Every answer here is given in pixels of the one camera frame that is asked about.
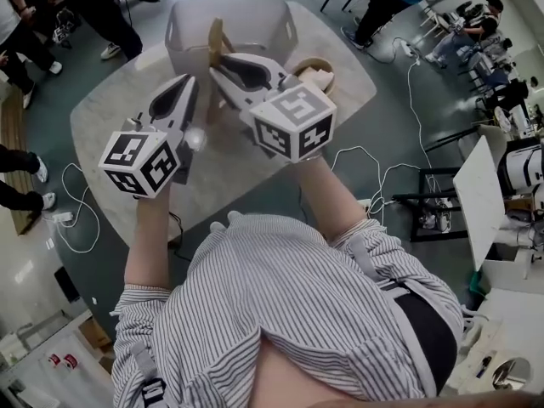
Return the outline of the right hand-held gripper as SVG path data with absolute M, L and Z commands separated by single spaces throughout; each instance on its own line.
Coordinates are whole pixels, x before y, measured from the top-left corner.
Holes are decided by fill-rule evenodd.
M 311 82 L 271 90 L 284 76 L 273 59 L 223 54 L 209 73 L 224 100 L 246 118 L 260 147 L 298 163 L 332 140 L 337 106 Z

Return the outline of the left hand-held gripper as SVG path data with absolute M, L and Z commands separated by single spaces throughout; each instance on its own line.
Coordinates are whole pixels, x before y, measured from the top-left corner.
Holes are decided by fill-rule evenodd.
M 184 132 L 192 122 L 198 93 L 194 76 L 177 76 L 154 93 L 149 115 L 127 119 L 111 135 L 99 168 L 121 192 L 153 199 L 170 181 L 187 183 L 190 148 Z

